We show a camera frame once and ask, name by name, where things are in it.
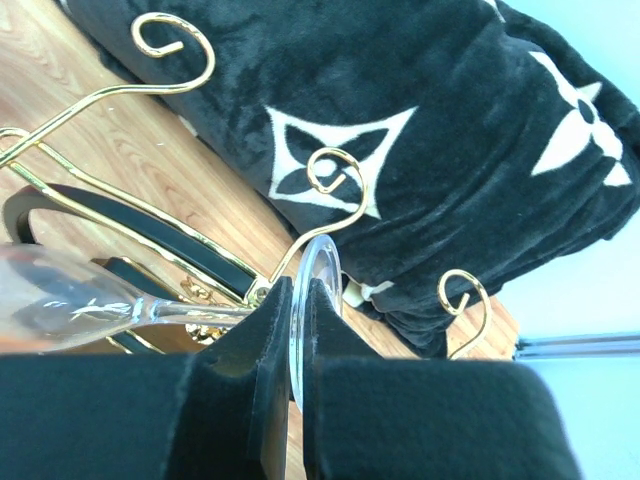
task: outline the gold hook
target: gold hook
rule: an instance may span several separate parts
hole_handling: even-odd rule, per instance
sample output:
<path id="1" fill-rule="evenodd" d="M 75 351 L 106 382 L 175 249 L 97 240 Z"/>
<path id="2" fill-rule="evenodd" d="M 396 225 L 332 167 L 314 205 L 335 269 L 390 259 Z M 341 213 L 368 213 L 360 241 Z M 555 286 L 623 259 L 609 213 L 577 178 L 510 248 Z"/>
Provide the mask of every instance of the gold hook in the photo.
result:
<path id="1" fill-rule="evenodd" d="M 487 329 L 489 328 L 489 325 L 493 321 L 493 308 L 491 307 L 491 299 L 489 298 L 489 294 L 487 293 L 482 283 L 480 283 L 480 281 L 476 277 L 471 275 L 469 272 L 465 272 L 464 270 L 459 270 L 459 269 L 449 270 L 444 275 L 442 275 L 442 277 L 440 277 L 440 280 L 438 281 L 438 299 L 440 300 L 440 304 L 442 305 L 442 308 L 444 308 L 451 315 L 458 317 L 459 315 L 462 314 L 462 312 L 464 312 L 464 309 L 466 308 L 467 303 L 469 303 L 469 299 L 471 298 L 468 293 L 465 293 L 464 295 L 462 295 L 462 300 L 460 301 L 460 305 L 458 305 L 457 307 L 454 307 L 451 304 L 451 302 L 447 298 L 447 292 L 445 287 L 447 284 L 447 280 L 449 280 L 449 278 L 453 276 L 462 277 L 465 280 L 468 280 L 469 282 L 471 282 L 473 287 L 476 289 L 476 291 L 480 294 L 480 297 L 482 298 L 482 303 L 484 305 L 484 317 L 482 319 L 482 325 L 480 327 L 480 330 L 478 330 L 478 333 L 476 333 L 476 335 L 471 340 L 469 340 L 467 343 L 465 343 L 460 348 L 455 350 L 451 355 L 449 355 L 449 358 L 451 360 L 460 358 L 466 355 L 467 353 L 469 353 L 472 349 L 474 349 L 478 345 L 478 343 L 480 343 L 482 338 L 486 335 Z"/>
<path id="2" fill-rule="evenodd" d="M 211 43 L 209 43 L 207 37 L 205 37 L 200 30 L 180 17 L 176 17 L 175 15 L 170 15 L 168 13 L 150 12 L 140 15 L 131 24 L 131 35 L 133 36 L 133 41 L 136 47 L 138 47 L 142 53 L 152 58 L 161 58 L 182 50 L 184 48 L 184 44 L 182 42 L 173 42 L 160 48 L 151 47 L 142 38 L 142 26 L 149 22 L 160 22 L 175 25 L 191 34 L 198 41 L 200 46 L 203 48 L 207 59 L 207 65 L 200 76 L 194 80 L 175 85 L 115 85 L 112 87 L 102 88 L 60 112 L 51 120 L 35 129 L 28 136 L 24 137 L 18 143 L 4 151 L 0 155 L 0 168 L 99 100 L 112 95 L 126 93 L 140 93 L 145 95 L 169 95 L 174 93 L 183 93 L 194 88 L 198 88 L 209 80 L 215 68 L 215 53 Z"/>
<path id="3" fill-rule="evenodd" d="M 360 205 L 354 213 L 352 213 L 344 220 L 340 220 L 339 222 L 335 222 L 330 225 L 325 225 L 323 227 L 309 230 L 307 233 L 298 237 L 298 239 L 293 242 L 293 245 L 289 247 L 289 250 L 287 250 L 287 253 L 284 254 L 282 260 L 280 260 L 280 263 L 271 274 L 269 283 L 272 285 L 278 280 L 278 278 L 280 278 L 280 276 L 284 272 L 284 269 L 287 268 L 287 265 L 289 265 L 289 262 L 291 262 L 291 259 L 302 245 L 311 240 L 313 237 L 330 232 L 335 232 L 336 230 L 340 230 L 342 228 L 348 227 L 349 225 L 352 225 L 360 217 L 362 217 L 365 210 L 367 209 L 367 201 L 369 199 L 369 185 L 362 175 L 360 164 L 358 163 L 358 161 L 344 150 L 335 147 L 323 147 L 313 152 L 311 157 L 309 157 L 309 162 L 307 163 L 307 178 L 309 179 L 309 183 L 311 184 L 311 186 L 321 194 L 329 195 L 347 179 L 346 175 L 344 173 L 341 173 L 340 176 L 336 178 L 335 181 L 328 187 L 325 187 L 324 185 L 322 185 L 322 183 L 320 183 L 320 180 L 318 180 L 313 167 L 315 166 L 316 162 L 325 155 L 333 155 L 335 157 L 338 157 L 353 167 L 356 175 L 360 179 L 360 183 L 362 184 L 362 200 L 360 201 Z"/>

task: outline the wood grain surface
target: wood grain surface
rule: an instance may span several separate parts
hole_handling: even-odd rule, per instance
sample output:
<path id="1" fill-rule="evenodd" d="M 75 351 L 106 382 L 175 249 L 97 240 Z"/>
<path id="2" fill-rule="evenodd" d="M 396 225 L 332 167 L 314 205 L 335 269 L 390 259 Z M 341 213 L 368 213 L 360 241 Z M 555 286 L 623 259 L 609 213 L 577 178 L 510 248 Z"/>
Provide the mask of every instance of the wood grain surface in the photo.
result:
<path id="1" fill-rule="evenodd" d="M 52 1 L 0 1 L 0 44 L 0 118 L 5 127 L 33 130 L 84 95 L 122 83 L 100 65 L 95 50 Z M 3 139 L 0 145 L 7 148 L 12 142 L 15 139 Z M 150 98 L 111 97 L 54 132 L 46 142 L 89 173 L 200 230 L 263 274 L 271 272 L 291 244 L 263 200 L 194 139 L 175 115 Z M 87 188 L 36 149 L 23 154 L 20 162 L 49 182 Z M 0 171 L 0 203 L 23 185 L 13 172 Z M 87 260 L 127 255 L 172 282 L 184 278 L 163 260 L 90 222 L 38 213 L 35 225 L 42 243 Z M 3 241 L 8 236 L 2 228 Z M 287 274 L 295 272 L 298 261 L 299 256 Z M 511 356 L 516 323 L 495 299 L 493 306 L 494 325 L 470 357 Z M 482 307 L 477 306 L 454 323 L 448 332 L 452 350 L 475 334 L 481 318 Z M 348 308 L 345 319 L 382 355 L 412 356 L 385 325 Z M 199 348 L 183 327 L 151 327 L 144 335 L 167 351 Z M 118 352 L 106 342 L 78 351 Z M 290 412 L 287 478 L 301 479 L 301 418 L 294 406 Z"/>

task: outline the champagne flute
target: champagne flute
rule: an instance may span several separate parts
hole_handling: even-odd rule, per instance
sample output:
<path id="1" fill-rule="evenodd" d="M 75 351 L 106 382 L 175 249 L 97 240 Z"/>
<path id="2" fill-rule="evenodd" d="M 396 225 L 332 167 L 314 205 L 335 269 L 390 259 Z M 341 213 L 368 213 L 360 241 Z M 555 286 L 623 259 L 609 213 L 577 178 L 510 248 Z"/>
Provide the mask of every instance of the champagne flute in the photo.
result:
<path id="1" fill-rule="evenodd" d="M 0 245 L 0 353 L 51 352 L 155 324 L 230 328 L 254 310 L 148 295 L 41 245 Z"/>

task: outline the plush blanket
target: plush blanket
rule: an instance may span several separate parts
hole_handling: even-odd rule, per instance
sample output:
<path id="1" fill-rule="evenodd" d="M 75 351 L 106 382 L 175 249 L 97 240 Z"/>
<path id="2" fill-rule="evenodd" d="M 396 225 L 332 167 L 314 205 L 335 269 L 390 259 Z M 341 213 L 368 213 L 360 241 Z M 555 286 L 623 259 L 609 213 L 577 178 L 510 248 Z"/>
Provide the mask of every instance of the plush blanket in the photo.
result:
<path id="1" fill-rule="evenodd" d="M 344 218 L 359 198 L 354 172 L 332 160 L 318 164 L 323 182 L 348 181 L 313 190 L 309 155 L 335 146 L 359 159 L 366 214 L 332 235 L 347 296 L 424 356 L 446 352 L 445 271 L 467 270 L 495 294 L 610 239 L 640 206 L 637 109 L 559 33 L 505 3 L 62 3 L 105 65 L 145 83 L 194 78 L 204 56 L 177 29 L 148 25 L 150 44 L 186 48 L 145 57 L 129 33 L 136 16 L 172 13 L 202 30 L 217 54 L 211 81 L 164 101 L 292 233 Z M 472 287 L 452 280 L 449 291 Z"/>

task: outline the white flower pattern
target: white flower pattern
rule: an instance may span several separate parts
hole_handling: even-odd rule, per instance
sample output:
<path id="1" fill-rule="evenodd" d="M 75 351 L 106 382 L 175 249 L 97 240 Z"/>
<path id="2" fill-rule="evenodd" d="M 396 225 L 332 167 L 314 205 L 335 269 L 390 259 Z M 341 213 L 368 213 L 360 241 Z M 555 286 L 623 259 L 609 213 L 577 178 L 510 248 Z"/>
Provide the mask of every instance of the white flower pattern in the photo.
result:
<path id="1" fill-rule="evenodd" d="M 542 156 L 533 167 L 531 176 L 556 170 L 572 162 L 593 141 L 605 156 L 616 160 L 616 164 L 603 182 L 604 185 L 619 187 L 631 184 L 631 178 L 620 162 L 622 142 L 613 129 L 602 121 L 593 105 L 602 84 L 595 83 L 576 89 L 545 53 L 529 53 L 551 73 L 558 85 L 558 93 L 573 107 L 560 121 Z"/>

